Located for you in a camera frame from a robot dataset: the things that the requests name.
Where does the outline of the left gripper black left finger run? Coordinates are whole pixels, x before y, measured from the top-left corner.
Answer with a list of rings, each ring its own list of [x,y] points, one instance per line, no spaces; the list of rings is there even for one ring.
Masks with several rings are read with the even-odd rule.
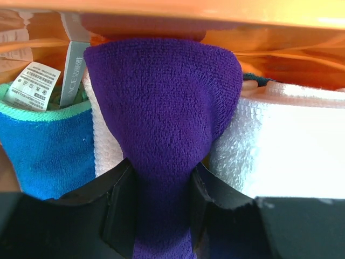
[[[131,258],[136,174],[129,160],[59,199],[1,194],[1,258]]]

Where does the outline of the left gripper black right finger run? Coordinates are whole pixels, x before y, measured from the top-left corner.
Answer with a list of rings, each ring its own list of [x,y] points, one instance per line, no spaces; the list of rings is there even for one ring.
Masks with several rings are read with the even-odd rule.
[[[199,164],[190,179],[198,258],[344,258],[344,201],[252,199]]]

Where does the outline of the purple towel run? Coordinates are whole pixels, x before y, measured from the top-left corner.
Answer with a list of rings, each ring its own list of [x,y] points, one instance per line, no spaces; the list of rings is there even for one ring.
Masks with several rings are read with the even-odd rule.
[[[109,42],[84,59],[105,123],[138,175],[134,258],[194,258],[190,174],[231,121],[240,63],[227,49],[168,38]]]

